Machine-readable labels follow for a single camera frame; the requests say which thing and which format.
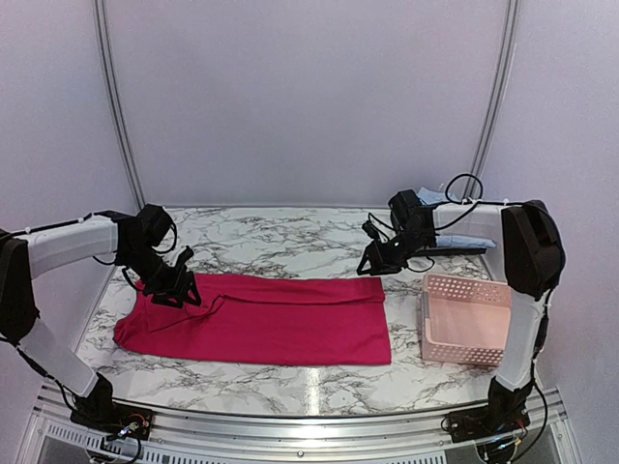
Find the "magenta red garment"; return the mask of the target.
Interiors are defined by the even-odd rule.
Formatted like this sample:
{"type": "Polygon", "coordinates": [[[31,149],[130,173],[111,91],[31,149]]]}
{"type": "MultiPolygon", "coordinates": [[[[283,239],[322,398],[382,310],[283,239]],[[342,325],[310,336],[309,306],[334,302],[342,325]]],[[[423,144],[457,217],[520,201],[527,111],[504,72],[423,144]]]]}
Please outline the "magenta red garment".
{"type": "Polygon", "coordinates": [[[113,340],[137,354],[285,366],[388,365],[391,343],[377,277],[196,276],[202,302],[173,308],[137,297],[113,340]]]}

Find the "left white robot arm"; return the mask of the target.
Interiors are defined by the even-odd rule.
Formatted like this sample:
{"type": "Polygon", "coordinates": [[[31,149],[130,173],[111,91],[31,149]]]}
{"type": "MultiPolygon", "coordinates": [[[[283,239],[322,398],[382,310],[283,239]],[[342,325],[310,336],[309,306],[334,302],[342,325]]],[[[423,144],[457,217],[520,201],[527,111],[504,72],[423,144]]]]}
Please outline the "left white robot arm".
{"type": "Polygon", "coordinates": [[[115,211],[92,213],[18,232],[1,234],[1,338],[45,378],[74,396],[75,409],[102,430],[122,421],[113,401],[113,387],[81,360],[57,335],[59,325],[43,315],[44,298],[65,301],[52,284],[59,275],[85,261],[109,256],[124,273],[140,280],[139,292],[155,303],[182,308],[198,306],[201,298],[187,263],[185,248],[175,263],[167,263],[160,244],[176,230],[170,215],[149,204],[135,215],[115,211]]]}

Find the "light blue shirt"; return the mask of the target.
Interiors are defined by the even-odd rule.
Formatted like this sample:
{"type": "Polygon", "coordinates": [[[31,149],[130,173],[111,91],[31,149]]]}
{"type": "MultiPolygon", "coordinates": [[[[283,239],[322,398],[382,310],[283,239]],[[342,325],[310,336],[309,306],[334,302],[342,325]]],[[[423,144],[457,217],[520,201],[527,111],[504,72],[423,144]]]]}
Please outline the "light blue shirt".
{"type": "MultiPolygon", "coordinates": [[[[437,205],[447,201],[443,192],[429,190],[427,188],[420,188],[417,192],[417,196],[426,206],[437,205]]],[[[495,243],[486,238],[475,238],[461,235],[439,235],[436,237],[436,246],[447,248],[492,249],[495,248],[495,243]]]]}

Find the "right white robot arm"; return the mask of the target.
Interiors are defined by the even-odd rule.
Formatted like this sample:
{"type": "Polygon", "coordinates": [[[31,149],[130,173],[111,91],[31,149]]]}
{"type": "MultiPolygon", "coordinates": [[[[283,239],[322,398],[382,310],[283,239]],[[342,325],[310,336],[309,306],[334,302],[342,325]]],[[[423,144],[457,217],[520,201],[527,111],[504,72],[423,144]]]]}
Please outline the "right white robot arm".
{"type": "Polygon", "coordinates": [[[411,190],[389,202],[390,221],[369,215],[370,238],[357,268],[360,276],[397,274],[413,257],[443,256],[441,233],[490,240],[490,267],[512,293],[507,345],[488,390],[479,424],[498,433],[516,418],[533,390],[534,365],[544,348],[548,305],[566,265],[558,227],[540,200],[497,202],[446,199],[425,204],[411,190]]]}

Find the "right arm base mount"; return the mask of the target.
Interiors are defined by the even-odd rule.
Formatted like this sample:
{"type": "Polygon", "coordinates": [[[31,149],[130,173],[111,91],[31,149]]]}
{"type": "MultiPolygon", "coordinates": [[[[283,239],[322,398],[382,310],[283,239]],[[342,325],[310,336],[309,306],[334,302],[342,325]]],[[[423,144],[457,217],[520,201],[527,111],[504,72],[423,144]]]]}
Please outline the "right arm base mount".
{"type": "Polygon", "coordinates": [[[453,443],[462,443],[522,431],[530,423],[526,408],[495,417],[488,406],[479,406],[449,412],[441,421],[441,429],[451,436],[453,443]]]}

